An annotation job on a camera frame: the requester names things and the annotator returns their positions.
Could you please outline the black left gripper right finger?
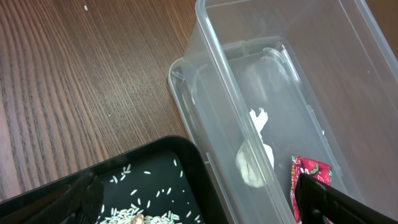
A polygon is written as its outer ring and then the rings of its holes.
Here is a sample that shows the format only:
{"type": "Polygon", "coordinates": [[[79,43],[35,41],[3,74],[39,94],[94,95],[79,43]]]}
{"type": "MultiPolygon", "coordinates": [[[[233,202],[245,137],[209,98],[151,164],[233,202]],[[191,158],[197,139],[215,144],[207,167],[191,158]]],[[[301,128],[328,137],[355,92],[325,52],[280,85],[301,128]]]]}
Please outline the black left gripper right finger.
{"type": "Polygon", "coordinates": [[[295,199],[303,224],[397,224],[308,174],[298,176],[295,199]]]}

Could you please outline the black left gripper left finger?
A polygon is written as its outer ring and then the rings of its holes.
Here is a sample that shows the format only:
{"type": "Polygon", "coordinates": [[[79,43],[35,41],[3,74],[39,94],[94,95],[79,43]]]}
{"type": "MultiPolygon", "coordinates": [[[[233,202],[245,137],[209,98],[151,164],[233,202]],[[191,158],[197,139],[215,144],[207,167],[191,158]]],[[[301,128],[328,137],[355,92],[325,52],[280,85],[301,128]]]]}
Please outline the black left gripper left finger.
{"type": "Polygon", "coordinates": [[[88,174],[29,204],[21,223],[95,223],[103,198],[100,178],[88,174]]]}

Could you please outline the red snack wrapper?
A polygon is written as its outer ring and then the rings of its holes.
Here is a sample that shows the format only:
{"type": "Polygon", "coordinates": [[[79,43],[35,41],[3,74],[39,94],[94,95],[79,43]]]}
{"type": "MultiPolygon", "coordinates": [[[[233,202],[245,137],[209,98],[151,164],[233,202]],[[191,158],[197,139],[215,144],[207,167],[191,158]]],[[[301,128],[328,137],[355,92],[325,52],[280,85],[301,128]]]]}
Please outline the red snack wrapper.
{"type": "Polygon", "coordinates": [[[303,156],[292,156],[292,169],[291,169],[291,188],[290,199],[292,202],[293,214],[297,224],[302,224],[299,208],[295,199],[295,188],[299,175],[301,173],[308,174],[324,184],[331,185],[332,166],[324,162],[309,159],[303,156]]]}

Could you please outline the rice and food scraps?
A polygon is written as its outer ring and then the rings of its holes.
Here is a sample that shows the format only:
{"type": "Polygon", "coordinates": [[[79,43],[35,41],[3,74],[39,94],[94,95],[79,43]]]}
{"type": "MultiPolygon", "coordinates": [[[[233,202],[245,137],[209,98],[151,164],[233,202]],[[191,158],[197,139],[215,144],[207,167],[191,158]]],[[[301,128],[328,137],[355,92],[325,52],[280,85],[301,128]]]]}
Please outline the rice and food scraps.
{"type": "Polygon", "coordinates": [[[104,185],[97,223],[205,223],[175,156],[123,165],[104,185]]]}

